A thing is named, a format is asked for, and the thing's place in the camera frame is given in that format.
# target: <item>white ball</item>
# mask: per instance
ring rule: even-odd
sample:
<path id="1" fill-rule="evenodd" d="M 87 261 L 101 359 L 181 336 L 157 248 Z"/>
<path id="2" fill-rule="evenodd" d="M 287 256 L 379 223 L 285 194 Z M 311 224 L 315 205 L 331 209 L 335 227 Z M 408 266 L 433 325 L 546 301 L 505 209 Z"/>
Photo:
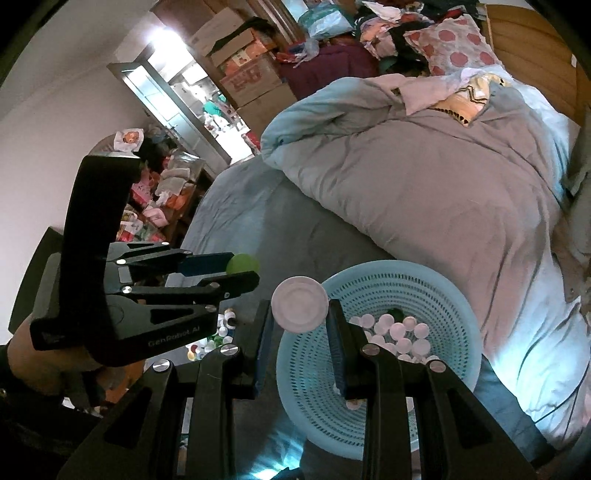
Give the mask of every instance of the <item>white ball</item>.
<path id="1" fill-rule="evenodd" d="M 374 335 L 371 337 L 369 343 L 375 343 L 376 345 L 386 345 L 386 340 L 384 340 L 382 335 Z"/>
<path id="2" fill-rule="evenodd" d="M 401 338 L 396 344 L 396 350 L 399 353 L 409 353 L 412 347 L 413 343 L 408 338 Z"/>
<path id="3" fill-rule="evenodd" d="M 404 328 L 402 323 L 394 323 L 394 325 L 390 327 L 390 337 L 392 337 L 392 340 L 400 340 L 404 338 L 405 334 L 406 328 Z"/>
<path id="4" fill-rule="evenodd" d="M 431 344 L 429 343 L 429 340 L 419 338 L 419 340 L 413 343 L 413 353 L 415 355 L 427 356 L 430 350 Z"/>
<path id="5" fill-rule="evenodd" d="M 406 317 L 402 321 L 402 324 L 404 325 L 404 328 L 406 328 L 407 332 L 412 332 L 417 326 L 417 319 L 415 317 Z"/>
<path id="6" fill-rule="evenodd" d="M 386 343 L 386 345 L 384 345 L 384 348 L 388 352 L 393 353 L 394 355 L 398 353 L 398 350 L 396 350 L 396 345 L 394 345 L 393 343 Z"/>
<path id="7" fill-rule="evenodd" d="M 375 318 L 373 315 L 366 313 L 361 317 L 361 326 L 363 328 L 371 328 L 374 326 Z"/>
<path id="8" fill-rule="evenodd" d="M 392 325 L 394 325 L 394 317 L 392 317 L 392 315 L 390 315 L 389 313 L 384 313 L 379 318 L 378 323 L 381 323 L 386 328 L 390 328 Z"/>
<path id="9" fill-rule="evenodd" d="M 386 333 L 388 333 L 388 330 L 388 327 L 382 325 L 379 322 L 374 325 L 374 332 L 376 335 L 386 335 Z"/>
<path id="10" fill-rule="evenodd" d="M 429 325 L 418 323 L 414 328 L 414 336 L 417 338 L 427 338 L 427 335 L 429 335 Z"/>

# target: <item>light blue basket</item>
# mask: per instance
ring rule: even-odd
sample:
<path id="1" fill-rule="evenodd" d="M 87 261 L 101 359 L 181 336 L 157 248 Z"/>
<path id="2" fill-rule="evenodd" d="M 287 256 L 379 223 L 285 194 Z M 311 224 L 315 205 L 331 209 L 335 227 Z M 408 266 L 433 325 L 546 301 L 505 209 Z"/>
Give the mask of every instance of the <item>light blue basket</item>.
<path id="1" fill-rule="evenodd" d="M 339 299 L 345 318 L 375 317 L 398 307 L 429 325 L 431 352 L 474 390 L 480 374 L 482 339 L 476 316 L 464 295 L 430 268 L 399 260 L 350 267 L 323 284 Z M 326 327 L 299 335 L 285 332 L 277 355 L 277 386 L 291 421 L 312 443 L 335 455 L 361 460 L 365 407 L 349 410 L 333 391 L 335 376 Z M 408 416 L 411 448 L 418 448 L 417 424 Z"/>

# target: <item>black sleeve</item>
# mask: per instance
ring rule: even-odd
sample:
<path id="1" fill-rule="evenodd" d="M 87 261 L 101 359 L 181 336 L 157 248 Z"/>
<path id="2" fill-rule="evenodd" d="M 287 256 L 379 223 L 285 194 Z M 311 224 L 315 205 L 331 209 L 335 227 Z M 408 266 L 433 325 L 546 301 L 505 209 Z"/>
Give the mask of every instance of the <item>black sleeve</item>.
<path id="1" fill-rule="evenodd" d="M 7 350 L 0 346 L 0 459 L 12 467 L 2 480 L 53 480 L 99 419 L 28 388 L 12 374 Z"/>
<path id="2" fill-rule="evenodd" d="M 8 344 L 0 345 L 0 388 L 6 392 L 36 393 L 12 374 L 8 365 Z"/>

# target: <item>patterned pillow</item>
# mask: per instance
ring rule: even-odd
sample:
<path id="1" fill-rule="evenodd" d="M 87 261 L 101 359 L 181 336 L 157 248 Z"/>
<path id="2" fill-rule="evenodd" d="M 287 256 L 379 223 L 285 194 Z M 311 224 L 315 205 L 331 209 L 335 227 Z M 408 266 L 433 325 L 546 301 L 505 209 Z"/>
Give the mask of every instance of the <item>patterned pillow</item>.
<path id="1" fill-rule="evenodd" d="M 447 75 L 466 67 L 501 64 L 470 15 L 406 32 L 407 43 L 429 62 L 433 75 Z"/>

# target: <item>metal screw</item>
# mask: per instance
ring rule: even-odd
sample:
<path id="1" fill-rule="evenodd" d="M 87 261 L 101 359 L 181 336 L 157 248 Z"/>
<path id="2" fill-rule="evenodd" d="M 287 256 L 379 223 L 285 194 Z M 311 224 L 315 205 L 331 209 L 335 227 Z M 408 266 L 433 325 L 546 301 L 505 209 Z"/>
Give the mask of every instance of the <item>metal screw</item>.
<path id="1" fill-rule="evenodd" d="M 161 358 L 152 364 L 152 368 L 158 373 L 166 372 L 170 368 L 170 362 L 165 358 Z"/>
<path id="2" fill-rule="evenodd" d="M 429 368 L 437 374 L 442 374 L 446 370 L 445 364 L 439 360 L 429 363 Z"/>
<path id="3" fill-rule="evenodd" d="M 379 354 L 379 347 L 375 343 L 368 343 L 363 346 L 361 351 L 365 353 L 365 355 L 376 356 Z"/>
<path id="4" fill-rule="evenodd" d="M 236 345 L 228 343 L 220 348 L 220 352 L 222 353 L 222 355 L 226 356 L 236 355 L 238 353 L 238 347 Z"/>

